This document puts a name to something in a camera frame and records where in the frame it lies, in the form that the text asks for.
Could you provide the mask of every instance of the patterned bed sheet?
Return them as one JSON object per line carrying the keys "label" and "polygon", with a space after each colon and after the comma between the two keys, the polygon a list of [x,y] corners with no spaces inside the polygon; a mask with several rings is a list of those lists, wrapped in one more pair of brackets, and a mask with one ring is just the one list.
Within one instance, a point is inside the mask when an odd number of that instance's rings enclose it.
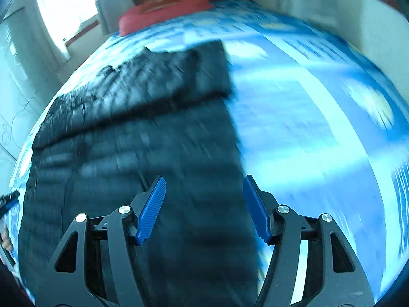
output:
{"label": "patterned bed sheet", "polygon": [[[330,213],[378,300],[409,256],[409,106],[387,77],[341,38],[249,0],[215,6],[124,38],[114,34],[56,96],[143,47],[180,51],[222,40],[235,88],[226,104],[245,172],[300,214]],[[21,194],[6,217],[17,261],[31,145],[50,105],[25,142],[10,182]],[[260,240],[260,284],[271,253]],[[302,296],[306,257],[303,243],[293,302]]]}

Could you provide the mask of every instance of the bed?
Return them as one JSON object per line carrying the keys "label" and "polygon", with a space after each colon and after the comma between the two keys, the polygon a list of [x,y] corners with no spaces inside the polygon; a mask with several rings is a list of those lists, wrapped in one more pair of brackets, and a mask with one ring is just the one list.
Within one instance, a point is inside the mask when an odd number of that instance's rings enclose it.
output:
{"label": "bed", "polygon": [[[251,0],[211,1],[215,9],[123,38],[113,34],[56,97],[144,47],[174,52],[222,40],[235,89],[226,105],[245,173],[300,214],[330,213],[379,300],[409,256],[408,104],[389,79],[342,38]],[[31,146],[51,103],[27,138],[10,182],[21,194],[5,219],[17,261]],[[272,249],[259,241],[258,252],[262,283]],[[302,295],[306,255],[303,244],[294,301]]]}

